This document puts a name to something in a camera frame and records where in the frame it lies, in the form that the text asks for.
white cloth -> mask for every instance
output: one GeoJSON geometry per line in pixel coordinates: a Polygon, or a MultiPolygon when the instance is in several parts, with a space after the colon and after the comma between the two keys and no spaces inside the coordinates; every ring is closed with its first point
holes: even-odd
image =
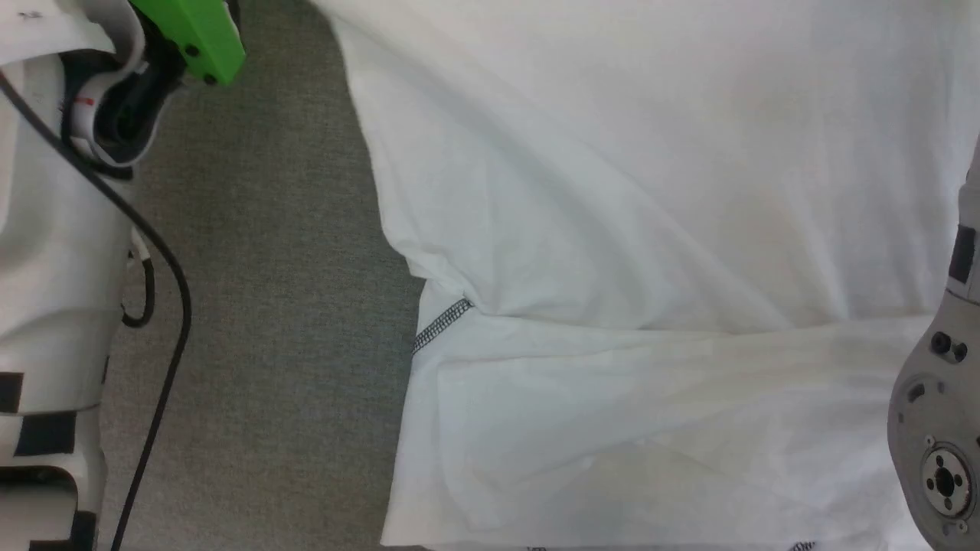
{"type": "Polygon", "coordinates": [[[885,421],[980,7],[315,1],[419,327],[475,304],[415,357],[384,543],[925,548],[885,421]]]}

black cable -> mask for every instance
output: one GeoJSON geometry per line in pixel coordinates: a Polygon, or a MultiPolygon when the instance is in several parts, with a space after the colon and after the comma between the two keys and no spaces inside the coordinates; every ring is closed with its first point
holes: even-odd
{"type": "Polygon", "coordinates": [[[37,116],[36,113],[27,105],[21,94],[14,89],[14,86],[7,80],[7,76],[4,75],[3,71],[0,71],[0,90],[3,94],[7,96],[14,108],[17,109],[28,124],[33,126],[37,133],[44,138],[44,141],[58,152],[66,161],[68,161],[82,176],[85,177],[100,193],[106,196],[110,202],[112,202],[116,207],[122,211],[136,226],[136,228],[145,235],[153,246],[160,251],[160,255],[164,257],[168,266],[171,267],[171,272],[173,272],[173,278],[176,279],[177,289],[180,292],[180,307],[182,310],[180,317],[180,334],[177,337],[177,342],[173,347],[173,355],[171,356],[171,364],[167,368],[167,376],[164,378],[163,388],[160,391],[160,399],[157,401],[157,409],[153,414],[153,420],[150,422],[150,428],[147,430],[146,442],[143,444],[143,451],[139,456],[139,463],[136,465],[136,472],[132,476],[132,483],[129,485],[129,492],[125,496],[125,502],[122,505],[122,512],[120,513],[120,521],[116,526],[116,535],[113,538],[113,544],[110,548],[111,551],[120,551],[123,545],[123,536],[125,535],[126,525],[129,523],[129,515],[132,513],[133,504],[136,501],[136,493],[139,491],[139,484],[143,480],[143,474],[146,472],[146,465],[149,463],[150,454],[153,453],[153,444],[157,439],[157,432],[160,430],[160,423],[164,418],[164,411],[167,409],[167,400],[170,398],[171,389],[173,388],[173,379],[177,373],[177,367],[180,365],[180,357],[183,355],[184,348],[187,346],[187,338],[190,336],[190,322],[191,322],[191,302],[190,302],[190,287],[187,285],[187,278],[184,276],[183,269],[180,267],[180,262],[177,260],[176,256],[171,251],[167,242],[160,236],[159,233],[149,222],[146,221],[130,205],[125,199],[120,197],[118,193],[106,183],[101,177],[99,177],[95,172],[88,166],[88,164],[72,149],[68,148],[61,139],[58,138],[48,128],[48,126],[37,116]]]}
{"type": "Polygon", "coordinates": [[[133,329],[146,327],[153,319],[153,311],[157,306],[157,278],[153,270],[153,260],[146,259],[140,264],[143,266],[143,289],[146,297],[143,299],[143,314],[134,318],[125,307],[122,308],[122,324],[133,329]]]}

folded white garment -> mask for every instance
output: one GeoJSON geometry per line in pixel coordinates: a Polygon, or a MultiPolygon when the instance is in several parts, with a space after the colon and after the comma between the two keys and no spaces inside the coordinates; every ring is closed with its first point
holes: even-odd
{"type": "Polygon", "coordinates": [[[980,6],[314,1],[436,321],[384,543],[925,548],[885,419],[980,6]]]}

gray textured fabric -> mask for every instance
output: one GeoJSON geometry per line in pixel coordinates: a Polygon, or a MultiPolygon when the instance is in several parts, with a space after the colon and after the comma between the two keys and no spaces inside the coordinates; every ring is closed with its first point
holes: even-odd
{"type": "MultiPolygon", "coordinates": [[[[141,171],[142,210],[184,263],[194,329],[129,546],[372,549],[384,520],[420,283],[384,241],[328,24],[242,2],[248,66],[178,98],[141,171]]],[[[121,328],[103,425],[115,529],[177,330],[121,328]]],[[[127,303],[138,311],[132,270],[127,303]]]]}

white fabric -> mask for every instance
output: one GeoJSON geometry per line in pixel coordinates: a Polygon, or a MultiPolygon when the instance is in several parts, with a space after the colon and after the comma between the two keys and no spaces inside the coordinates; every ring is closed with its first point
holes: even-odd
{"type": "Polygon", "coordinates": [[[968,0],[315,0],[428,279],[386,544],[924,549],[892,382],[977,131],[968,0]]]}

